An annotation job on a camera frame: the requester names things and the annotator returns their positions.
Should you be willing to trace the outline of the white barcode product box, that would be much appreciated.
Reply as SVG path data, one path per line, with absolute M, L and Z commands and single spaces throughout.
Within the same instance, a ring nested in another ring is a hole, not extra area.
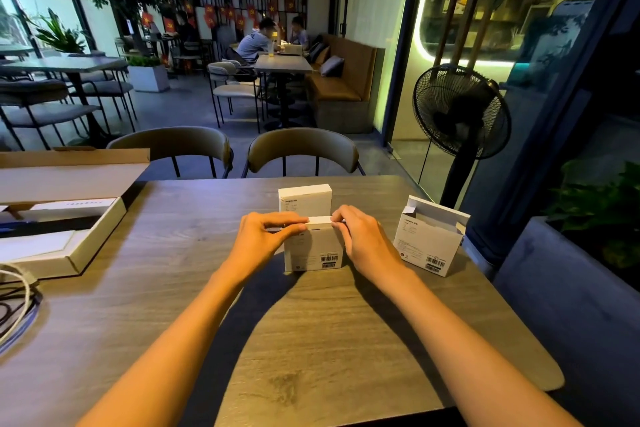
M 307 229 L 284 242 L 285 273 L 327 271 L 344 265 L 344 240 L 331 216 L 308 219 Z

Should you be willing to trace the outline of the person's right forearm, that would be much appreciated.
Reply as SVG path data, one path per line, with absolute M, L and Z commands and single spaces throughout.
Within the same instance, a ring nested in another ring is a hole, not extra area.
M 468 427 L 582 427 L 404 266 L 372 280 L 425 347 Z

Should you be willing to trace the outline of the dark blue planter box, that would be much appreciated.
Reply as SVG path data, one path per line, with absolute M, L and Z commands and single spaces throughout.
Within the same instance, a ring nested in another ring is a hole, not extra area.
M 640 427 L 640 293 L 532 218 L 493 285 L 556 360 L 552 397 L 588 427 Z

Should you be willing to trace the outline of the grey padded metal chair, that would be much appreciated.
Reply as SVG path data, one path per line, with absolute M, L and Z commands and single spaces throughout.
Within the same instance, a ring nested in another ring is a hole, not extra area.
M 91 53 L 66 53 L 63 54 L 63 57 L 87 59 L 106 57 L 106 54 L 101 51 L 92 51 Z M 135 131 L 131 114 L 133 114 L 133 117 L 135 119 L 137 119 L 137 116 L 133 108 L 131 98 L 129 98 L 131 108 L 129 108 L 130 105 L 127 103 L 127 95 L 133 90 L 133 86 L 125 80 L 124 69 L 127 68 L 125 63 L 126 60 L 123 60 L 123 65 L 121 65 L 117 69 L 101 69 L 99 71 L 80 74 L 81 82 L 83 83 L 84 94 L 86 95 L 86 98 L 97 99 L 98 106 L 100 107 L 100 112 L 102 113 L 102 118 L 106 125 L 106 130 L 109 131 L 109 133 L 111 132 L 106 116 L 106 111 L 104 105 L 102 104 L 102 98 L 110 98 L 113 100 L 116 114 L 122 121 L 122 113 L 116 100 L 117 98 L 119 98 L 122 102 L 122 106 L 125 112 L 127 113 L 129 123 L 132 125 L 133 131 Z M 77 96 L 77 94 L 73 83 L 71 83 L 66 73 L 60 73 L 60 77 L 61 80 L 67 84 L 67 87 L 69 89 L 69 96 L 63 99 L 64 102 L 68 105 L 75 104 L 74 97 Z
M 61 103 L 68 97 L 68 87 L 60 80 L 17 81 L 0 80 L 0 121 L 16 142 L 20 151 L 26 148 L 20 141 L 16 129 L 36 130 L 44 148 L 51 147 L 42 133 L 42 128 L 52 126 L 62 146 L 66 146 L 57 125 L 75 122 L 90 117 L 100 110 L 96 105 L 73 105 Z

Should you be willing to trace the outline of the olive curved-back chair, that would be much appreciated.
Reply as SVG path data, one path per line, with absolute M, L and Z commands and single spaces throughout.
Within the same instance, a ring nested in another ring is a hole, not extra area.
M 150 161 L 171 158 L 176 177 L 180 177 L 178 156 L 205 156 L 213 178 L 218 178 L 214 161 L 223 166 L 221 178 L 233 170 L 234 152 L 228 137 L 205 126 L 168 126 L 141 130 L 112 140 L 107 149 L 149 149 Z
M 259 172 L 266 164 L 279 158 L 282 159 L 282 175 L 286 176 L 286 158 L 296 155 L 316 159 L 316 176 L 319 176 L 322 158 L 339 164 L 349 174 L 358 171 L 365 175 L 356 145 L 348 137 L 320 128 L 296 127 L 267 131 L 257 136 L 248 148 L 241 178 L 246 178 L 249 172 Z

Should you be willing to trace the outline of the person's left hand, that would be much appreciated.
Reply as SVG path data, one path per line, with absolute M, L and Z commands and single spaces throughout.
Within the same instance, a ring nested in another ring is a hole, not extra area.
M 251 212 L 241 218 L 232 249 L 216 272 L 217 277 L 237 285 L 243 284 L 254 272 L 271 260 L 284 244 L 273 238 L 286 225 L 307 223 L 308 217 L 294 212 Z

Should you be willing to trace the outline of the beige metal-frame chair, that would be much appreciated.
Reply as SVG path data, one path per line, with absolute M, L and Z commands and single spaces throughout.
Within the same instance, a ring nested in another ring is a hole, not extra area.
M 233 99 L 253 100 L 257 120 L 257 130 L 261 133 L 260 118 L 264 117 L 264 104 L 262 98 L 262 84 L 258 73 L 249 66 L 238 66 L 235 63 L 224 60 L 212 62 L 206 65 L 209 77 L 211 96 L 214 103 L 227 99 L 230 113 L 232 113 Z

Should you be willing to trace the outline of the white square planter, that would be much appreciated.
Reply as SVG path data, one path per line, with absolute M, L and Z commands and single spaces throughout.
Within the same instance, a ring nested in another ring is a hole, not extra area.
M 164 65 L 128 66 L 129 82 L 137 92 L 160 93 L 170 90 L 168 72 Z

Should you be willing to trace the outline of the brown upholstered bench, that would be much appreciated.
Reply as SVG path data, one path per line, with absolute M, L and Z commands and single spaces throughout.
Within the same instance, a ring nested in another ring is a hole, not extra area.
M 385 49 L 338 35 L 321 34 L 330 45 L 330 57 L 344 58 L 341 75 L 322 77 L 319 67 L 305 77 L 307 99 L 316 127 L 338 133 L 374 130 Z

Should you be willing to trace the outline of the dark cushion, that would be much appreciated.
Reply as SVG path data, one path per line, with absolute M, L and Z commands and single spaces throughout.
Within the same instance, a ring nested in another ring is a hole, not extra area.
M 329 56 L 330 45 L 320 41 L 311 47 L 307 60 L 313 67 L 319 67 L 325 63 Z

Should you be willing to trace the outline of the grey cushion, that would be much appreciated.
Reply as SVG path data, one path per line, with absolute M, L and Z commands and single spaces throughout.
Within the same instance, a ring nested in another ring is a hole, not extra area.
M 341 75 L 344 66 L 344 58 L 333 55 L 326 59 L 319 68 L 322 77 L 338 77 Z

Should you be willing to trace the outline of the spiky green potted plant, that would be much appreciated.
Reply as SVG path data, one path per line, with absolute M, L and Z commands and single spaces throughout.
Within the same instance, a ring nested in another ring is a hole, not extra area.
M 37 40 L 47 47 L 62 53 L 86 54 L 88 49 L 85 32 L 78 28 L 64 26 L 59 15 L 52 9 L 46 15 L 26 18 Z

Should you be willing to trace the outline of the open white product box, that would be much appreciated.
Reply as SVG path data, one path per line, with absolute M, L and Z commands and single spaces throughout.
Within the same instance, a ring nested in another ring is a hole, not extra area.
M 439 277 L 450 273 L 470 215 L 416 196 L 409 196 L 393 245 L 405 262 Z

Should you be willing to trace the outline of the black pedestal fan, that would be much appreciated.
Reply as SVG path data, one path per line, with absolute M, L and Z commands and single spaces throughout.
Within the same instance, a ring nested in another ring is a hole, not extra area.
M 512 131 L 507 103 L 494 80 L 443 64 L 420 75 L 412 105 L 429 140 L 454 157 L 440 199 L 442 206 L 453 208 L 474 163 L 506 148 Z

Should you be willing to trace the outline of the grey rectangular café table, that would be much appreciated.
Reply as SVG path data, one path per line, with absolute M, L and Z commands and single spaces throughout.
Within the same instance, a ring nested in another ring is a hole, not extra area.
M 127 66 L 125 59 L 116 57 L 46 57 L 42 59 L 27 59 L 24 61 L 11 62 L 0 66 L 9 71 L 22 71 L 25 73 L 62 73 L 66 75 L 72 84 L 81 105 L 89 107 L 88 95 L 84 91 L 82 75 L 95 73 L 98 71 L 121 71 Z M 104 130 L 93 116 L 95 110 L 90 110 L 86 116 L 87 138 L 84 145 L 97 149 L 104 149 L 116 139 L 111 134 L 109 128 Z

